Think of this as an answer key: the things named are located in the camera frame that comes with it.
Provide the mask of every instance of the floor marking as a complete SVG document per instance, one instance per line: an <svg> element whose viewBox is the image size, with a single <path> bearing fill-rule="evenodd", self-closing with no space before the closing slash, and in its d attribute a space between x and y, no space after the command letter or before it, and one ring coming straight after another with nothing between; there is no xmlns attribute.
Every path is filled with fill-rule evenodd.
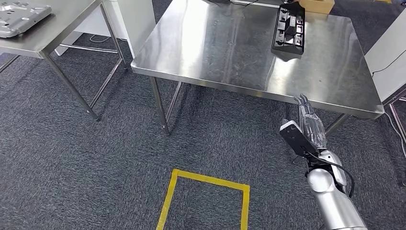
<svg viewBox="0 0 406 230"><path fill-rule="evenodd" d="M207 182L215 185L225 186L229 188L234 188L243 191L242 195L242 209L241 209L241 230L248 229L248 208L249 208L249 185L239 184L232 181L226 181L223 179L218 179L211 176L200 175L197 173L186 172L179 169L174 169L172 171L172 176L170 178L168 191L165 197L164 205L162 206L161 215L159 216L157 230L163 230L166 218L168 216L168 211L170 203L172 201L173 192L175 191L176 181L178 176L189 178L196 181Z"/></svg>
<svg viewBox="0 0 406 230"><path fill-rule="evenodd" d="M384 2L386 2L386 3L392 4L392 1L391 1L391 0L373 0L373 1L384 1Z"/></svg>

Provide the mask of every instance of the table top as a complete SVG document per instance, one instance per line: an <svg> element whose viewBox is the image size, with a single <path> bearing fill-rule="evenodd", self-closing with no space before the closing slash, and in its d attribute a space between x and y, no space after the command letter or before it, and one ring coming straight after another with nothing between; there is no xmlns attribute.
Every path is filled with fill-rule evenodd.
<svg viewBox="0 0 406 230"><path fill-rule="evenodd" d="M277 9L173 0L135 73L375 119L384 113L349 18L306 13L302 56L271 50Z"/></svg>
<svg viewBox="0 0 406 230"><path fill-rule="evenodd" d="M23 34L11 38L0 38L1 52L43 58L44 54L52 52L101 4L101 0L30 0L29 2L51 6L51 15Z"/></svg>

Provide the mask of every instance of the white cable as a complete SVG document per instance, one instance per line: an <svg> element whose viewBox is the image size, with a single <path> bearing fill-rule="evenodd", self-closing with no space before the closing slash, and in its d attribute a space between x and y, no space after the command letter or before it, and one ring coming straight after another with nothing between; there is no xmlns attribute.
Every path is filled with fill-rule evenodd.
<svg viewBox="0 0 406 230"><path fill-rule="evenodd" d="M93 38L94 38L95 36L96 36L96 35L93 34L93 35L89 38L89 41L95 42L95 43L103 43L103 42L109 40L109 38L110 38L110 37L107 37L107 38L105 38L105 39L103 39L103 40L101 40L101 41L96 41L96 40L93 40Z"/></svg>
<svg viewBox="0 0 406 230"><path fill-rule="evenodd" d="M395 131L395 132L399 135L399 137L400 137L400 141L401 141L401 143L402 143L403 154L404 154L404 156L406 157L405 147L404 147L404 145L403 145L403 138L402 138L402 136L400 135L400 133L397 131L397 129L395 128L395 125L393 124L392 119L391 119L391 117L389 116L389 114L387 114L386 112L385 112L385 114L386 114L386 116L388 116L389 121L391 122L392 128L394 129L394 131Z"/></svg>

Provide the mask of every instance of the cardboard box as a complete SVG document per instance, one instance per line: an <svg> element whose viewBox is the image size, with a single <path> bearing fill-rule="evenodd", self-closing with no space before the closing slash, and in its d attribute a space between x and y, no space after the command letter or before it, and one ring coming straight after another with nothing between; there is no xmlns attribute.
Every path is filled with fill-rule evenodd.
<svg viewBox="0 0 406 230"><path fill-rule="evenodd" d="M334 0L298 0L307 12L329 14L334 6Z"/></svg>

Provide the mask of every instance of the robotic arm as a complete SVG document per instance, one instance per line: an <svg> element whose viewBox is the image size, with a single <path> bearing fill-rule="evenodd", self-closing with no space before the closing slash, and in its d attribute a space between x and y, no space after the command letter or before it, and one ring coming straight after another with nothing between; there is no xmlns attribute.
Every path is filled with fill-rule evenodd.
<svg viewBox="0 0 406 230"><path fill-rule="evenodd" d="M307 160L307 182L313 190L326 230L367 230L350 197L338 156L326 149L323 123L307 98L296 97L302 111L303 131L294 121L284 121L280 135L294 152Z"/></svg>

